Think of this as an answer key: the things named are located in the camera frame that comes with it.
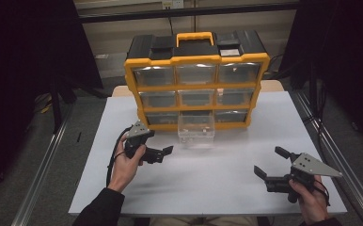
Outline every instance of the clear plastic drawer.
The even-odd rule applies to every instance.
[[[144,107],[176,106],[175,91],[139,92]]]
[[[176,67],[179,83],[184,85],[211,84],[216,66],[213,64],[184,64]]]
[[[206,148],[214,138],[212,111],[183,111],[179,116],[178,135],[180,143],[189,147]]]
[[[230,63],[219,66],[218,80],[221,83],[256,82],[260,63]]]
[[[173,67],[134,68],[134,78],[140,87],[168,86],[174,84]]]
[[[217,89],[216,102],[219,105],[249,105],[254,88]]]
[[[179,113],[176,111],[147,112],[146,117],[149,124],[177,124]]]
[[[211,105],[213,103],[214,89],[179,90],[181,105]]]
[[[247,109],[215,110],[215,122],[245,122]]]

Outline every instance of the small parts organizer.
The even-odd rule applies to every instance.
[[[253,30],[136,36],[124,64],[138,118],[175,131],[211,121],[214,129],[247,127],[268,65]]]

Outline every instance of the sleeve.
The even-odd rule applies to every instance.
[[[306,226],[307,224],[305,222],[301,223],[299,226]],[[336,218],[328,218],[323,221],[310,224],[310,226],[342,226],[340,222]]]
[[[85,207],[73,226],[117,225],[125,196],[117,191],[104,188],[91,204]]]

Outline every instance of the gray carpet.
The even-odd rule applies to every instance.
[[[115,86],[124,84],[124,80],[120,77],[106,78],[103,82],[102,91],[106,93],[111,93]],[[283,84],[285,88],[289,89],[286,81],[283,81]],[[78,100],[74,104],[71,120],[55,154],[55,159],[44,181],[43,189],[28,225],[71,225],[74,221],[74,217],[68,214],[68,209],[87,161],[106,102],[104,99],[92,97],[81,90],[75,92]],[[291,96],[298,112],[305,117],[293,91],[291,91]],[[14,220],[50,143],[53,123],[51,112],[35,115],[19,155],[5,172],[5,179],[0,183],[0,225],[10,225]],[[352,127],[351,118],[333,100],[332,96],[328,96],[324,109],[324,124],[363,183],[363,133]],[[307,125],[307,129],[313,142],[318,145],[317,134],[310,124]],[[326,153],[325,157],[333,166],[334,163],[329,154]],[[350,188],[343,179],[339,180],[336,185],[349,211],[347,214],[338,216],[338,219],[343,225],[363,225],[359,217],[363,216],[363,213]],[[275,217],[270,220],[273,220],[276,226],[298,225],[302,221],[299,216]],[[122,218],[119,225],[133,225],[133,220]]]

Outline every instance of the right hand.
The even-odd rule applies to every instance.
[[[314,179],[318,182],[322,181],[319,175],[315,175]],[[320,190],[324,190],[318,182],[314,182],[314,185]],[[302,184],[293,180],[290,180],[289,183],[292,189],[301,195],[298,201],[302,217],[307,225],[329,218],[325,196],[322,193],[317,190],[310,193]]]
[[[146,152],[146,145],[141,145],[135,152],[133,158],[126,156],[125,150],[123,149],[123,142],[126,140],[126,136],[120,139],[120,143],[117,146],[115,155],[120,155],[115,160],[115,165],[112,170],[111,182],[108,188],[113,189],[119,193],[125,189],[125,187],[133,180],[137,167],[143,165],[143,161],[140,158]]]

